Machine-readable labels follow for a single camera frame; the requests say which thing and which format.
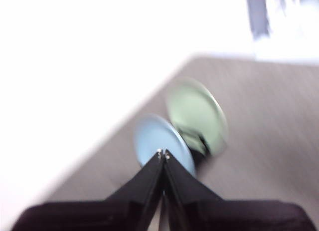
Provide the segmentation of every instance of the black plastic part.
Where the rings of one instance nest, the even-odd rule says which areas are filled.
[[[298,205],[279,201],[225,201],[195,179],[172,154],[164,166],[171,230],[315,231]]]
[[[155,154],[124,186],[104,201],[55,202],[34,206],[13,231],[145,231],[162,197],[164,158]]]
[[[104,201],[27,209],[13,231],[146,231],[164,193],[172,231],[315,231],[305,211],[279,201],[226,201],[169,152],[155,154]]]

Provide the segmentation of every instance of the blue disc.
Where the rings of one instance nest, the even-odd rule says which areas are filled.
[[[150,114],[138,121],[135,130],[135,151],[139,163],[145,165],[158,149],[169,150],[195,176],[190,151],[174,127],[158,115]]]

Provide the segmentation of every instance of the pale green plate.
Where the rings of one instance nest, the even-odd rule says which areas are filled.
[[[228,135],[225,115],[201,83],[181,81],[169,92],[166,104],[173,126],[188,147],[205,154],[206,143],[212,155],[222,150]]]

